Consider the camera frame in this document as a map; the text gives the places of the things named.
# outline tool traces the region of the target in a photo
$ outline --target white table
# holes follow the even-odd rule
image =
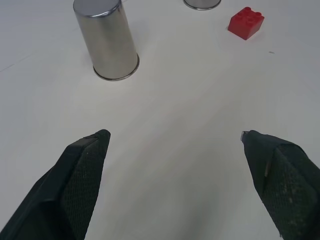
[[[127,0],[141,63],[118,82],[95,75],[72,3],[0,3],[0,227],[68,144],[107,129],[87,240],[278,239],[240,136],[320,166],[320,1]],[[245,6],[265,16],[247,41],[226,30]]]

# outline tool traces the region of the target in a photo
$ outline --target lego brick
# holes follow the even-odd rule
[[[252,11],[246,6],[231,18],[228,30],[247,40],[260,29],[264,19],[261,12]]]

